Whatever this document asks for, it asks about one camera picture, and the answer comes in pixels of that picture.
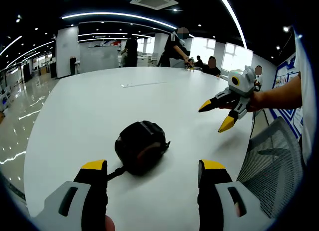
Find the ceiling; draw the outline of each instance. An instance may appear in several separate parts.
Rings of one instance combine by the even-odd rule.
[[[79,34],[130,32],[154,36],[155,32],[160,29],[167,32],[173,31],[173,29],[160,24],[125,16],[90,15],[69,19],[61,18],[64,15],[83,12],[107,11],[140,15],[176,27],[186,27],[190,34],[196,37],[213,38],[215,36],[217,42],[229,42],[243,46],[238,29],[221,0],[175,0],[178,2],[177,5],[161,10],[130,4],[131,0],[2,1],[5,1],[6,6],[0,8],[2,15],[0,17],[0,45],[7,46],[21,35],[22,38],[0,57],[0,69],[30,49],[54,41],[53,35],[57,35],[59,29],[69,27],[72,24],[79,25]],[[292,21],[280,9],[278,0],[228,1],[241,25],[248,49],[276,65],[294,52],[293,37],[282,51],[290,37],[290,33],[283,32],[283,26],[291,25]],[[18,15],[22,19],[16,23]],[[93,37],[89,35],[80,38],[90,39]],[[49,45],[36,49],[36,52],[41,54],[44,51],[47,52],[50,47],[54,48],[53,43]]]

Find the round table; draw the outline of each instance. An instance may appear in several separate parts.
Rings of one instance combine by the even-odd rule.
[[[107,215],[117,231],[197,230],[198,161],[220,162],[236,180],[251,133],[251,113],[223,133],[217,131],[228,110],[198,113],[227,86],[199,71],[161,67],[100,70],[60,80],[27,146],[24,189],[30,215],[36,216],[45,198],[73,181],[85,163],[106,159],[109,173],[120,167],[115,140],[128,125],[149,120],[165,131],[169,149],[147,175],[125,172],[109,182]]]

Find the bulletin board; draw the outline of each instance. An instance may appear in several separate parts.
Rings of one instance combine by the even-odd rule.
[[[294,67],[295,55],[292,55],[284,63],[278,66],[276,76],[273,84],[273,88],[278,88],[288,83],[295,76],[298,75],[299,71]],[[303,108],[297,109],[269,109],[274,119],[281,116],[285,119],[295,137],[300,138],[303,130]]]

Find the glossy floor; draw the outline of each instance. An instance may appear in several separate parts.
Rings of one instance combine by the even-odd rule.
[[[50,74],[35,76],[11,89],[11,105],[0,124],[0,169],[24,193],[23,167],[26,146],[38,113],[58,80]]]

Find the gray mesh chair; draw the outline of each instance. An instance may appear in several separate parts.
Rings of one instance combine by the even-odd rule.
[[[260,200],[261,210],[272,219],[288,204],[302,175],[300,146],[279,117],[250,140],[237,181]]]

